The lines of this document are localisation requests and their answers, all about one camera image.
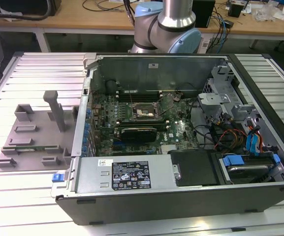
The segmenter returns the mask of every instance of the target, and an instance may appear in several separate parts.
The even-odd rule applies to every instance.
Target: table leg
[[[250,47],[250,48],[254,48],[257,42],[258,42],[257,39],[252,40],[252,41],[251,41],[251,44],[249,45],[249,47]]]
[[[211,38],[213,38],[213,34],[207,33],[201,35],[201,42],[199,44],[197,53],[205,54],[207,51],[207,48],[209,47],[209,43]]]
[[[51,49],[48,43],[47,36],[45,35],[45,32],[43,29],[37,30],[35,33],[35,36],[37,37],[40,49],[43,53],[50,53]]]

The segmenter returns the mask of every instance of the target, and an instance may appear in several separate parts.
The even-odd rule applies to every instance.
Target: power supply label
[[[148,161],[112,163],[113,190],[151,188]]]

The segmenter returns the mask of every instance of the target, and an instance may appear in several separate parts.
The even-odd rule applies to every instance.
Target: desk
[[[62,0],[57,14],[43,21],[15,21],[7,22],[0,19],[0,31],[33,32],[36,34],[42,52],[50,52],[45,33],[78,33],[78,34],[117,34],[134,35],[125,12],[91,12],[82,7],[83,0]],[[224,0],[217,0],[216,7]],[[106,7],[113,7],[115,3],[106,3]],[[90,0],[86,7],[97,9]],[[229,38],[284,40],[284,21],[276,19],[275,22],[256,22],[251,14],[241,14],[239,18],[226,17],[227,11],[218,8],[218,12],[232,22]],[[200,29],[202,41],[199,53],[205,53],[210,39],[218,32],[219,26],[212,19],[209,27]]]

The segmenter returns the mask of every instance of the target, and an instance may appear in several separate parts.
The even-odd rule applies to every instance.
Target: workbench
[[[62,0],[62,4],[55,16],[43,21],[13,21],[0,19],[0,31],[32,32],[35,33],[42,52],[50,52],[46,33],[76,33],[76,34],[115,34],[134,35],[125,12],[92,12],[82,7],[84,0]],[[228,17],[224,6],[219,7],[224,0],[217,0],[218,12],[227,20],[234,22],[229,38],[252,40],[284,40],[284,21],[256,22],[251,14],[241,14],[239,18]],[[103,3],[105,7],[114,7],[116,3]],[[86,7],[98,9],[93,0],[86,3]],[[219,30],[219,25],[212,19],[208,28],[200,28],[202,40],[198,53],[205,53],[208,42]]]
[[[63,109],[79,105],[84,80],[83,57],[84,53],[25,53],[13,57],[0,82],[0,148],[14,123],[17,104],[31,104],[35,111],[50,110],[43,101],[43,94],[45,90],[55,89]],[[284,122],[283,71],[272,59],[262,55],[237,55],[237,58]],[[221,236],[231,232],[244,236],[284,235],[284,201],[262,213],[77,226],[52,198],[57,194],[51,190],[55,172],[0,173],[0,236],[145,236],[181,232]]]

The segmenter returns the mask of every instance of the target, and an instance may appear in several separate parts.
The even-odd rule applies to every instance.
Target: motherboard
[[[177,92],[161,92],[155,97],[93,92],[87,122],[95,156],[167,154],[198,148],[189,121],[189,101]]]

